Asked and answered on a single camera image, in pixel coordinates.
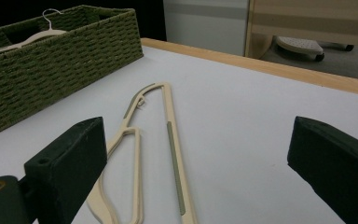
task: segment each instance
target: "table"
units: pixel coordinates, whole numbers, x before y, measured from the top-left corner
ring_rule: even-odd
[[[343,223],[287,165],[296,116],[358,138],[358,80],[205,49],[142,39],[145,56],[0,133],[0,175],[23,164],[73,124],[103,117],[106,139],[132,96],[172,85],[189,187],[199,223]],[[159,91],[132,122],[141,128],[144,223],[180,223]],[[105,188],[122,222],[131,218],[133,138],[106,166]],[[86,204],[74,223],[98,223]]]

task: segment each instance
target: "cream hanger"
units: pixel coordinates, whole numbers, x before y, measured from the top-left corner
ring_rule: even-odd
[[[176,189],[178,193],[180,214],[183,224],[197,224],[196,212],[188,189],[187,179],[185,175],[185,167],[181,149],[179,145],[179,137],[176,128],[176,120],[173,111],[171,86],[167,82],[155,83],[138,91],[133,96],[131,104],[127,109],[126,115],[121,122],[120,129],[115,137],[107,143],[107,157],[109,158],[114,150],[119,145],[124,135],[135,134],[135,167],[134,167],[134,182],[133,182],[133,196],[132,196],[132,219],[131,224],[139,224],[143,222],[144,205],[143,205],[143,191],[141,178],[141,147],[140,147],[140,131],[138,127],[129,127],[132,115],[136,108],[145,102],[145,94],[149,91],[161,89],[164,98],[165,115],[167,120],[168,136],[172,151],[172,163],[175,174]],[[103,224],[118,224],[117,214],[109,199],[105,195],[103,189],[103,173],[98,178],[89,197],[87,204],[92,214]]]
[[[66,31],[63,31],[63,30],[54,30],[51,28],[51,21],[48,18],[46,18],[46,16],[45,16],[45,12],[49,11],[49,10],[53,10],[53,11],[56,11],[56,12],[62,14],[59,10],[54,9],[54,8],[49,8],[49,9],[46,9],[45,11],[43,11],[42,15],[45,18],[45,20],[48,21],[48,24],[49,24],[48,30],[41,31],[39,33],[31,35],[30,37],[28,37],[28,39],[26,39],[18,44],[2,47],[2,48],[0,48],[0,52],[11,50],[11,49],[20,49],[22,46],[31,44],[40,38],[48,37],[48,36],[52,36],[52,35],[62,35],[63,33],[66,33]]]

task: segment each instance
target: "green woven basket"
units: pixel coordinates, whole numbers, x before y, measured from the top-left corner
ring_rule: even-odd
[[[78,6],[47,17],[67,32],[0,53],[0,132],[144,56],[134,9]],[[0,48],[47,29],[43,17],[0,27]]]

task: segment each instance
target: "white wall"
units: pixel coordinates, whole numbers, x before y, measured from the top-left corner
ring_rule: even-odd
[[[249,0],[164,0],[167,40],[243,56]]]

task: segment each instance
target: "hanger hook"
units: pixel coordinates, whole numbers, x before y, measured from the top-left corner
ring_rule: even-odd
[[[48,28],[49,28],[49,30],[52,29],[52,28],[51,28],[51,20],[49,20],[49,19],[45,16],[45,12],[46,12],[46,11],[51,11],[51,10],[52,10],[52,11],[56,11],[56,12],[62,14],[62,12],[60,12],[59,10],[54,9],[54,8],[48,8],[48,9],[46,9],[46,10],[43,11],[42,15],[43,15],[43,18],[45,18],[45,20],[48,21]]]

